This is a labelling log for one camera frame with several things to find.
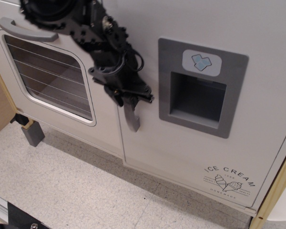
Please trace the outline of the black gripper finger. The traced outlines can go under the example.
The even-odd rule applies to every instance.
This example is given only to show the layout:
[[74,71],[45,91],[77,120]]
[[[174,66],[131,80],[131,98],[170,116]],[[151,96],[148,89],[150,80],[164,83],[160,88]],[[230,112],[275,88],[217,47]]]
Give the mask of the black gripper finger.
[[118,90],[114,90],[107,85],[104,86],[104,90],[118,106],[123,107],[123,99]]
[[138,102],[139,99],[137,96],[132,94],[124,94],[123,96],[124,110],[126,112],[134,112]]

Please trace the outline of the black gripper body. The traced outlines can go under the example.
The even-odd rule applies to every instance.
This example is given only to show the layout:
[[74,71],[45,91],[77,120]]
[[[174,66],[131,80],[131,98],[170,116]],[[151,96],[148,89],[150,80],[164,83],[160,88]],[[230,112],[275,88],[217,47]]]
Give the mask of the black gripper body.
[[116,66],[94,66],[89,69],[94,82],[103,86],[107,85],[114,90],[118,90],[120,95],[132,94],[139,100],[151,103],[153,95],[151,88],[140,78],[138,71],[142,67],[138,66],[135,53],[125,53],[119,59]]

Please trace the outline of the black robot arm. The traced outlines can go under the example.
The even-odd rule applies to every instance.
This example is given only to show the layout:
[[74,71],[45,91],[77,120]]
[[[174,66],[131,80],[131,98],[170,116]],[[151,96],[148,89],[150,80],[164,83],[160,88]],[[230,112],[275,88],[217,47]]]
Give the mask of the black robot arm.
[[97,0],[22,0],[25,19],[46,31],[69,35],[92,58],[89,69],[95,83],[119,106],[134,109],[140,100],[151,103],[151,88],[138,72],[144,61],[128,43],[125,27],[106,13]]

